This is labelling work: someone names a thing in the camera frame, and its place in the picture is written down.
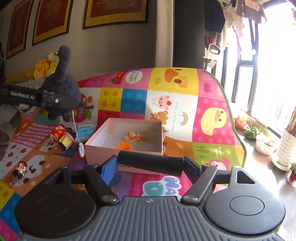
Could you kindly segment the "black plush toy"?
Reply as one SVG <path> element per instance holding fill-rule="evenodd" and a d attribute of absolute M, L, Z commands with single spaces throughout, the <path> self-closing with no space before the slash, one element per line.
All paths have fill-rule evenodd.
<path fill-rule="evenodd" d="M 81 100 L 81 92 L 77 81 L 70 74 L 66 73 L 66 68 L 70 61 L 70 48 L 63 45 L 55 53 L 59 57 L 59 63 L 55 72 L 48 76 L 43 82 L 40 90 L 46 90 L 48 92 L 54 92 L 72 98 L 71 103 L 75 104 L 75 108 L 83 107 L 86 105 L 86 101 Z M 65 122 L 72 121 L 72 109 L 63 110 L 56 107 L 44 107 L 44 110 L 48 112 L 48 119 L 54 121 L 58 116 L 62 116 Z"/>

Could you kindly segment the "black cylinder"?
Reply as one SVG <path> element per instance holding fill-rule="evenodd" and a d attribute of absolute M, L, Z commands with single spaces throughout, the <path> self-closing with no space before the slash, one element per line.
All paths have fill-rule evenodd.
<path fill-rule="evenodd" d="M 117 162 L 141 170 L 180 177 L 183 172 L 184 157 L 168 157 L 120 151 L 117 156 Z"/>

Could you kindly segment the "blue tissue pack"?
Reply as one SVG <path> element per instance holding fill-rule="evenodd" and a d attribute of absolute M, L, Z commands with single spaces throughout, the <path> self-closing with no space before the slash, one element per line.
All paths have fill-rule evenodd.
<path fill-rule="evenodd" d="M 79 125 L 77 126 L 78 139 L 88 139 L 94 134 L 94 125 Z"/>

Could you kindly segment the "pudding cup toy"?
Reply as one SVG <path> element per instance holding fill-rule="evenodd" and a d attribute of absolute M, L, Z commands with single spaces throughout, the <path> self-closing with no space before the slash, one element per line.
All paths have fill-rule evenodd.
<path fill-rule="evenodd" d="M 74 138 L 68 132 L 63 133 L 62 137 L 58 141 L 58 145 L 64 151 L 67 151 L 74 144 Z"/>

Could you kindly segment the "orange pumpkin shell toy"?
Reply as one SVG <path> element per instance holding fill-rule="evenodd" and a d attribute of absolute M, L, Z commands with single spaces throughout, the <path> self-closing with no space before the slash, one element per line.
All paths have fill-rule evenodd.
<path fill-rule="evenodd" d="M 112 149 L 118 150 L 131 150 L 131 146 L 128 142 L 121 142 L 117 147 L 111 147 Z"/>

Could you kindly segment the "yellow toast toy keychain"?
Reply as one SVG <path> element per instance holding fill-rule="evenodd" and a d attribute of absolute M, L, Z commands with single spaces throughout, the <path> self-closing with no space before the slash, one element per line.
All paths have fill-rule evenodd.
<path fill-rule="evenodd" d="M 129 132 L 125 135 L 125 141 L 129 144 L 133 144 L 136 142 L 152 143 L 154 140 L 152 138 L 148 138 L 145 133 Z"/>

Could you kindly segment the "small black figure keychain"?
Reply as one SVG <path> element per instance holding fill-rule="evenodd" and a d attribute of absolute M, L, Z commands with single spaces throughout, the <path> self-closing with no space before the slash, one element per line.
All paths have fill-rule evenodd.
<path fill-rule="evenodd" d="M 9 184 L 10 188 L 15 187 L 16 183 L 24 177 L 26 168 L 27 168 L 27 163 L 24 161 L 19 161 L 17 167 L 12 172 L 12 175 L 14 176 L 14 178 L 12 182 Z"/>

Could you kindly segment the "red hooded doll figure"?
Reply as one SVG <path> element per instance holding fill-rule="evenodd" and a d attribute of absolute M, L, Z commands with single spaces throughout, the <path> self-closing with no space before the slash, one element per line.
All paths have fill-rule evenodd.
<path fill-rule="evenodd" d="M 63 124 L 57 125 L 50 133 L 50 140 L 58 142 L 62 135 L 66 132 L 66 127 Z"/>

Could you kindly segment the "yellow duck plush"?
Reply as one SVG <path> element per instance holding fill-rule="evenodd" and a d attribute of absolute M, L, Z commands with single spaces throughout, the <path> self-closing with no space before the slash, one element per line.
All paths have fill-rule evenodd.
<path fill-rule="evenodd" d="M 34 68 L 33 77 L 34 80 L 45 78 L 46 72 L 49 69 L 49 64 L 46 59 L 39 60 Z"/>

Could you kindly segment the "yellow green plush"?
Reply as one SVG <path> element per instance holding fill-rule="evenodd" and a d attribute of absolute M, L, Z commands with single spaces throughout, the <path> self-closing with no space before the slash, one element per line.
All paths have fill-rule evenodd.
<path fill-rule="evenodd" d="M 46 71 L 45 76 L 48 77 L 55 72 L 57 67 L 57 63 L 55 62 L 54 54 L 52 52 L 47 56 L 46 62 L 48 63 L 49 67 L 48 67 L 48 70 Z"/>

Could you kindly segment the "colourful cartoon play mat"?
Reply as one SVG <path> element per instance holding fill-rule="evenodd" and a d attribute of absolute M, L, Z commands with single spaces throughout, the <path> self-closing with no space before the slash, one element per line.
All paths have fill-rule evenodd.
<path fill-rule="evenodd" d="M 224 90 L 205 70 L 129 70 L 78 85 L 85 105 L 74 121 L 49 120 L 45 110 L 30 108 L 17 114 L 12 141 L 1 146 L 1 240 L 21 234 L 15 206 L 47 175 L 62 165 L 103 163 L 131 132 L 145 137 L 131 144 L 134 152 L 189 156 L 222 170 L 244 165 Z"/>

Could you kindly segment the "framed red picture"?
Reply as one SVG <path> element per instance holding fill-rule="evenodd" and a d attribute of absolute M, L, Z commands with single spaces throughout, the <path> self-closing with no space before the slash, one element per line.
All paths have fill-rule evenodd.
<path fill-rule="evenodd" d="M 33 3 L 33 0 L 24 0 L 14 8 L 6 49 L 7 59 L 26 49 L 27 32 Z"/>
<path fill-rule="evenodd" d="M 147 20 L 147 0 L 92 0 L 85 7 L 83 28 Z"/>
<path fill-rule="evenodd" d="M 69 33 L 74 0 L 40 0 L 32 45 Z"/>

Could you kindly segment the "red bowl with plant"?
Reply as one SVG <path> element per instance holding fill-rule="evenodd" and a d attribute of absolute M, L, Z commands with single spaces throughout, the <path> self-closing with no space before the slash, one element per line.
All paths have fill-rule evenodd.
<path fill-rule="evenodd" d="M 246 116 L 234 118 L 235 127 L 239 130 L 244 130 L 245 126 L 252 126 L 252 123 Z"/>

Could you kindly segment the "white ribbed plant pot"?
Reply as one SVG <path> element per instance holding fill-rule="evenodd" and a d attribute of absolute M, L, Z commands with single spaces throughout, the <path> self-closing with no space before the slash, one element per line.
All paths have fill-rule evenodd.
<path fill-rule="evenodd" d="M 272 155 L 271 161 L 280 170 L 289 171 L 292 163 L 295 162 L 295 151 L 296 138 L 284 130 L 280 139 L 280 145 L 276 153 Z"/>

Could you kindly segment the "small red potted plant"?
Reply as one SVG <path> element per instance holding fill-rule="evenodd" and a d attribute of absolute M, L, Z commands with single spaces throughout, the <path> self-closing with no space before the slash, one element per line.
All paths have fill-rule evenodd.
<path fill-rule="evenodd" d="M 296 186 L 296 163 L 292 163 L 290 168 L 290 174 L 288 175 L 287 181 L 293 187 Z"/>

